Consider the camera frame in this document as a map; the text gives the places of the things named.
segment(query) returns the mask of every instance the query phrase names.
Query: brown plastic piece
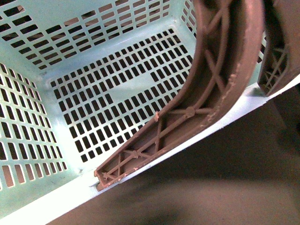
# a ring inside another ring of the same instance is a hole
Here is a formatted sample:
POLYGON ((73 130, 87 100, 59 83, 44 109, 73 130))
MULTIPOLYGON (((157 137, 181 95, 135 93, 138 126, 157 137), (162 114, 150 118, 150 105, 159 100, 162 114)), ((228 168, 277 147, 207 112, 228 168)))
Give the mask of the brown plastic piece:
POLYGON ((222 118, 245 89, 263 33, 260 0, 194 1, 196 50, 178 95, 94 175, 98 190, 121 180, 222 118))
POLYGON ((300 73, 300 1, 264 3, 267 46, 258 84, 269 96, 300 73))

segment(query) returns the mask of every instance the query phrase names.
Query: rectangular hole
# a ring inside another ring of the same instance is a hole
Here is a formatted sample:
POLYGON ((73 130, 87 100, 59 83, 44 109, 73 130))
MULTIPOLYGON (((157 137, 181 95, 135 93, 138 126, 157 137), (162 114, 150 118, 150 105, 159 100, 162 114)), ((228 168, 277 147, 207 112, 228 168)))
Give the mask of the rectangular hole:
POLYGON ((72 29, 69 29, 68 31, 69 31, 70 34, 73 34, 74 32, 81 30, 82 28, 83 28, 83 27, 82 27, 81 25, 79 25, 79 26, 77 26, 77 27, 74 27, 74 28, 72 28, 72 29))
POLYGON ((140 103, 138 102, 138 100, 137 100, 137 98, 136 98, 135 96, 133 96, 133 97, 131 98, 131 100, 133 101, 135 107, 138 107, 138 106, 140 105, 140 103))
POLYGON ((19 53, 25 54, 25 53, 30 52, 30 51, 31 51, 31 49, 29 47, 27 47, 27 48, 23 48, 23 49, 19 50, 19 53))
POLYGON ((35 114, 32 113, 31 115, 33 117, 33 120, 34 120, 35 124, 38 125, 38 120, 37 120, 37 117, 35 116, 35 114))
POLYGON ((181 78, 180 75, 176 75, 177 80, 179 81, 180 84, 184 84, 184 80, 181 78))
POLYGON ((2 128, 3 128, 3 131, 4 131, 5 137, 11 138, 11 134, 10 134, 10 132, 9 132, 7 123, 1 122, 1 124, 2 124, 2 128))
POLYGON ((91 147, 90 142, 89 142, 87 137, 83 137, 82 141, 83 141, 84 146, 85 146, 86 149, 89 149, 91 147))
POLYGON ((11 34, 7 34, 7 35, 5 35, 5 36, 3 36, 2 38, 3 38, 3 40, 5 40, 5 41, 10 41, 10 40, 12 40, 12 39, 14 39, 14 38, 17 38, 19 35, 17 34, 17 33, 11 33, 11 34))
POLYGON ((28 159, 26 149, 22 143, 19 144, 19 149, 21 151, 21 155, 23 159, 28 159))
POLYGON ((11 27, 6 23, 6 24, 0 26, 0 32, 4 32, 10 28, 11 27))
POLYGON ((58 154, 59 154, 60 158, 62 158, 62 155, 61 155, 61 152, 60 152, 60 149, 59 149, 59 147, 58 147, 58 146, 56 146, 56 150, 57 150, 57 152, 58 152, 58 154))
POLYGON ((93 145, 98 144, 97 138, 94 133, 90 134, 90 139, 91 139, 93 145))
POLYGON ((53 58, 53 57, 55 57, 55 56, 57 56, 57 55, 58 55, 58 54, 55 52, 55 53, 52 53, 52 54, 50 54, 50 55, 45 56, 44 59, 45 59, 45 60, 49 60, 49 59, 51 59, 51 58, 53 58))
POLYGON ((26 171, 27 171, 29 179, 34 180, 35 178, 34 178, 34 173, 32 171, 31 165, 30 164, 25 164, 25 167, 26 167, 26 171))
POLYGON ((12 157, 13 160, 18 160, 18 155, 17 152, 15 150, 15 145, 13 143, 8 143, 8 148, 10 151, 10 155, 12 157))
POLYGON ((89 41, 88 39, 84 39, 84 40, 82 40, 82 41, 80 41, 80 42, 77 42, 76 45, 77 45, 77 46, 81 46, 81 45, 87 43, 88 41, 89 41))
POLYGON ((143 120, 145 120, 147 118, 146 114, 144 113, 144 111, 142 109, 139 109, 138 112, 143 120))
POLYGON ((45 174, 46 174, 47 176, 49 176, 49 175, 50 175, 50 172, 49 172, 48 165, 47 165, 46 163, 43 163, 43 168, 44 168, 45 174))
POLYGON ((111 130, 109 129, 108 126, 105 126, 105 127, 104 127, 104 131, 105 131, 107 137, 112 137, 111 130))
POLYGON ((44 142, 45 139, 44 139, 43 133, 42 133, 42 131, 40 129, 38 129, 38 134, 39 134, 41 140, 44 142))
POLYGON ((12 43, 11 46, 13 46, 14 48, 17 48, 17 47, 22 46, 23 44, 25 44, 25 42, 23 40, 21 40, 21 41, 12 43))
POLYGON ((79 22, 79 19, 76 17, 76 18, 70 19, 68 21, 65 21, 64 25, 67 27, 67 26, 70 26, 70 25, 72 25, 74 23, 77 23, 77 22, 79 22))
POLYGON ((29 32, 32 32, 32 31, 36 30, 36 29, 38 29, 38 26, 35 25, 35 24, 33 24, 33 25, 29 26, 29 27, 21 29, 20 32, 22 34, 27 34, 29 32))
POLYGON ((42 171, 41 171, 40 165, 39 165, 38 163, 35 163, 34 166, 35 166, 36 171, 37 171, 37 176, 38 176, 39 178, 43 177, 43 173, 42 173, 42 171))
POLYGON ((95 153, 94 153, 93 151, 89 151, 89 156, 90 156, 90 158, 92 159, 92 158, 95 157, 95 153))
POLYGON ((117 27, 117 26, 115 26, 115 27, 112 27, 112 28, 110 28, 110 29, 106 30, 106 33, 107 33, 107 34, 109 34, 109 33, 113 32, 113 31, 115 31, 115 30, 117 30, 117 29, 118 29, 118 27, 117 27))
POLYGON ((166 91, 165 91, 165 89, 164 89, 164 87, 163 87, 162 84, 159 83, 159 84, 157 85, 157 87, 158 87, 158 89, 160 90, 160 92, 161 92, 162 94, 165 94, 166 91))
POLYGON ((112 115, 111 115, 111 113, 109 112, 108 109, 104 110, 104 113, 105 113, 105 115, 106 115, 106 117, 107 117, 108 120, 112 120, 113 119, 113 117, 112 117, 112 115))
POLYGON ((100 147, 96 148, 96 152, 98 155, 101 155, 103 153, 100 147))
POLYGON ((41 41, 41 42, 38 42, 38 43, 34 44, 33 46, 34 46, 35 48, 39 48, 39 47, 42 47, 42 46, 44 46, 44 45, 46 45, 46 44, 48 44, 48 43, 49 43, 49 41, 44 40, 44 41, 41 41))
POLYGON ((90 123, 88 120, 83 121, 85 128, 87 129, 87 131, 92 130, 92 127, 90 126, 90 123))
POLYGON ((31 21, 31 20, 32 20, 31 17, 28 16, 28 15, 26 15, 26 16, 21 17, 21 18, 19 18, 19 19, 13 20, 13 23, 14 23, 14 25, 16 25, 16 26, 19 26, 19 25, 21 25, 21 24, 23 24, 23 23, 26 23, 26 22, 29 22, 29 21, 31 21))
POLYGON ((131 121, 131 119, 130 119, 129 116, 125 116, 124 119, 125 119, 125 121, 126 121, 128 127, 133 126, 133 123, 132 123, 132 121, 131 121))
POLYGON ((5 118, 1 105, 0 105, 0 117, 5 118))
POLYGON ((113 16, 114 16, 114 12, 110 12, 108 14, 105 14, 105 15, 101 16, 101 19, 105 20, 105 19, 108 19, 108 18, 113 17, 113 16))
POLYGON ((25 105, 25 102, 24 102, 24 98, 19 95, 19 99, 20 99, 20 102, 21 102, 21 105, 24 107, 24 108, 27 108, 26 105, 25 105))
POLYGON ((131 113, 131 115, 132 115, 132 118, 134 119, 135 123, 139 123, 140 122, 140 119, 138 118, 136 112, 131 113))
MULTIPOLYGON (((3 3, 0 3, 0 5, 5 5, 7 4, 7 2, 12 2, 11 0, 3 0, 3 3)), ((16 15, 20 12, 23 11, 23 7, 22 6, 16 6, 16 7, 13 7, 13 8, 10 8, 8 10, 5 10, 4 13, 5 15, 7 16, 12 16, 12 15, 16 15)))
POLYGON ((123 13, 123 12, 128 11, 129 9, 130 9, 129 6, 125 6, 125 7, 123 7, 123 8, 119 8, 119 9, 117 10, 117 12, 118 12, 118 14, 120 14, 120 13, 123 13))
POLYGON ((130 17, 131 17, 131 13, 128 13, 128 14, 123 15, 123 16, 120 16, 120 21, 125 20, 125 19, 130 18, 130 17))
POLYGON ((33 139, 35 140, 35 141, 37 141, 38 140, 38 137, 37 137, 37 135, 36 135, 36 132, 34 131, 34 128, 30 128, 30 130, 31 130, 31 134, 32 134, 32 136, 33 136, 33 139))
POLYGON ((83 146, 81 145, 80 141, 75 141, 75 145, 77 147, 78 152, 83 152, 83 146))
POLYGON ((98 33, 98 34, 93 35, 91 38, 92 38, 92 40, 94 40, 94 39, 100 38, 100 37, 102 37, 102 36, 103 36, 103 33, 100 32, 100 33, 98 33))
POLYGON ((135 21, 138 22, 138 21, 140 21, 142 19, 145 19, 145 18, 146 18, 146 14, 143 14, 143 15, 138 16, 137 18, 135 18, 135 21))
POLYGON ((55 168, 55 165, 53 163, 50 163, 50 167, 52 169, 52 172, 56 173, 56 168, 55 168))
POLYGON ((119 119, 119 120, 118 120, 118 124, 119 124, 119 126, 120 126, 120 128, 121 128, 122 130, 125 130, 125 129, 126 129, 126 126, 125 126, 123 120, 119 119))
POLYGON ((118 129, 116 123, 112 123, 112 124, 111 124, 111 127, 112 127, 112 130, 113 130, 113 132, 114 132, 115 134, 118 134, 118 133, 119 133, 119 129, 118 129))
POLYGON ((99 8, 99 12, 102 13, 104 11, 107 11, 107 10, 111 9, 112 7, 113 7, 112 4, 102 6, 102 7, 99 8))
POLYGON ((13 124, 13 129, 14 129, 14 132, 15 132, 15 136, 17 139, 22 139, 21 138, 21 135, 20 135, 20 131, 19 131, 19 128, 16 124, 13 124))
POLYGON ((24 133, 24 136, 25 136, 26 140, 30 140, 27 128, 25 126, 22 126, 22 130, 23 130, 23 133, 24 133))
POLYGON ((33 149, 32 144, 28 144, 28 147, 29 147, 29 151, 30 151, 31 157, 32 157, 33 159, 37 159, 37 156, 36 156, 36 153, 35 153, 35 151, 34 151, 34 149, 33 149))
POLYGON ((41 159, 45 159, 41 146, 37 145, 37 151, 41 159))
POLYGON ((103 43, 103 42, 105 42, 105 39, 101 39, 101 40, 99 40, 99 41, 96 41, 96 42, 94 43, 94 45, 99 45, 99 44, 101 44, 101 43, 103 43))
POLYGON ((168 81, 164 81, 164 85, 168 90, 172 90, 172 87, 170 86, 170 83, 168 81))
POLYGON ((49 52, 49 51, 52 51, 53 49, 54 49, 54 48, 50 46, 50 47, 48 47, 48 48, 45 48, 45 49, 39 51, 39 53, 40 53, 40 54, 45 54, 45 53, 47 53, 47 52, 49 52))
POLYGON ((84 162, 84 163, 88 161, 88 158, 86 157, 85 154, 81 156, 81 159, 82 159, 82 162, 84 162))
POLYGON ((88 46, 85 46, 85 47, 83 47, 83 48, 80 48, 79 51, 80 51, 80 52, 83 52, 83 51, 85 51, 85 50, 87 50, 87 49, 89 49, 89 48, 91 48, 91 47, 92 47, 91 45, 88 45, 88 46))
POLYGON ((67 59, 67 58, 70 58, 71 56, 76 55, 76 54, 77 54, 77 52, 71 52, 71 53, 65 55, 65 58, 66 58, 66 59, 67 59))
POLYGON ((119 6, 119 5, 124 4, 124 3, 127 3, 127 2, 128 2, 128 0, 117 0, 117 1, 115 2, 115 4, 116 4, 116 6, 119 6))
POLYGON ((53 64, 56 64, 56 63, 58 63, 58 62, 60 62, 60 61, 62 61, 62 59, 61 59, 61 58, 58 58, 58 59, 56 59, 56 60, 53 60, 53 61, 49 62, 49 64, 50 64, 50 65, 53 65, 53 64))
POLYGON ((24 174, 20 165, 15 165, 15 171, 20 184, 25 183, 24 174))
POLYGON ((72 37, 73 40, 77 40, 77 39, 80 39, 82 37, 86 36, 84 32, 80 33, 80 34, 77 34, 75 36, 72 37))
POLYGON ((49 150, 48 150, 48 147, 47 147, 46 145, 44 145, 44 149, 45 149, 45 152, 46 152, 47 158, 48 158, 48 159, 51 159, 50 152, 49 152, 49 150))
POLYGON ((146 11, 146 7, 143 7, 143 8, 139 8, 138 10, 135 11, 135 15, 139 14, 139 13, 142 13, 146 11))
POLYGON ((46 32, 47 32, 47 34, 51 34, 53 32, 56 32, 56 31, 60 30, 60 29, 61 29, 61 26, 60 25, 56 25, 54 27, 51 27, 51 28, 47 29, 46 32))
POLYGON ((26 100, 27 100, 27 104, 28 104, 29 108, 30 108, 31 110, 33 110, 30 99, 27 98, 26 100))
POLYGON ((86 18, 89 18, 89 17, 94 16, 94 15, 96 15, 96 12, 94 10, 92 10, 88 13, 85 13, 85 14, 81 15, 81 17, 82 17, 82 19, 86 19, 86 18))
POLYGON ((92 29, 89 29, 89 34, 94 33, 94 32, 96 32, 97 30, 100 30, 100 29, 101 29, 101 26, 97 26, 97 27, 94 27, 92 29))
POLYGON ((142 4, 145 4, 145 0, 139 0, 139 1, 135 2, 135 3, 133 3, 133 7, 136 8, 136 7, 138 7, 138 6, 142 5, 142 4))
POLYGON ((74 127, 70 127, 69 130, 73 138, 78 136, 74 127))
POLYGON ((97 121, 97 119, 96 119, 95 116, 92 116, 92 117, 91 117, 91 121, 92 121, 92 124, 93 124, 93 126, 94 126, 95 128, 97 128, 97 127, 99 126, 98 121, 97 121))
POLYGON ((177 68, 178 68, 179 70, 182 70, 182 69, 183 69, 183 67, 182 67, 182 65, 180 64, 179 61, 175 61, 175 64, 176 64, 176 66, 177 66, 177 68))
POLYGON ((68 43, 70 43, 70 41, 67 39, 67 40, 64 40, 64 41, 61 41, 61 42, 57 43, 56 46, 61 47, 61 46, 66 45, 68 43))
POLYGON ((12 176, 10 167, 8 165, 3 165, 2 170, 3 170, 3 173, 4 173, 4 178, 5 178, 5 181, 6 181, 6 185, 8 187, 14 186, 15 184, 14 184, 14 180, 13 180, 13 176, 12 176))
POLYGON ((170 81, 171 81, 171 83, 173 84, 173 86, 174 86, 175 88, 177 88, 177 87, 179 86, 179 85, 177 84, 176 80, 174 79, 174 77, 171 77, 170 81))
POLYGON ((164 61, 162 60, 162 58, 159 55, 156 57, 156 59, 158 60, 160 65, 163 65, 164 61))
POLYGON ((6 155, 5 155, 5 151, 3 148, 3 144, 0 142, 0 160, 6 160, 6 155))
POLYGON ((6 106, 6 109, 7 109, 9 118, 10 118, 11 120, 15 120, 15 117, 14 117, 14 114, 13 114, 13 111, 12 111, 11 107, 7 105, 7 106, 6 106))
POLYGON ((158 20, 159 18, 160 18, 159 15, 158 15, 158 16, 155 16, 155 17, 153 17, 153 18, 150 18, 150 22, 156 21, 156 20, 158 20))
POLYGON ((58 170, 61 172, 61 171, 62 171, 62 169, 61 169, 60 163, 59 163, 59 162, 57 162, 57 163, 56 163, 56 165, 57 165, 57 168, 58 168, 58 170))
POLYGON ((31 55, 29 55, 29 56, 26 56, 26 58, 27 58, 28 60, 31 60, 31 59, 33 59, 33 58, 35 58, 35 57, 37 57, 36 54, 31 54, 31 55))
POLYGON ((117 21, 116 21, 115 19, 113 19, 113 20, 111 20, 111 21, 108 21, 108 22, 104 23, 104 26, 105 26, 105 27, 108 27, 108 26, 110 26, 110 25, 115 24, 116 22, 117 22, 117 21))
POLYGON ((153 116, 154 112, 152 111, 152 109, 149 107, 149 105, 145 106, 145 110, 147 111, 149 116, 153 116))
POLYGON ((65 36, 66 36, 66 34, 63 32, 63 33, 60 33, 60 34, 57 34, 57 35, 51 37, 51 39, 52 39, 52 41, 56 41, 56 40, 58 40, 60 38, 63 38, 65 36))

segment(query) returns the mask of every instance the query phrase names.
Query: light blue plastic basket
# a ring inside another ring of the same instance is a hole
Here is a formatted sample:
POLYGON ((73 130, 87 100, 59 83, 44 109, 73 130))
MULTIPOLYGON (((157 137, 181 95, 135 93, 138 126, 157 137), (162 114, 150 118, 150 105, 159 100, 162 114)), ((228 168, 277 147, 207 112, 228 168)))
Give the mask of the light blue plastic basket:
POLYGON ((0 36, 2 218, 95 169, 174 98, 195 12, 191 0, 3 0, 0 36))

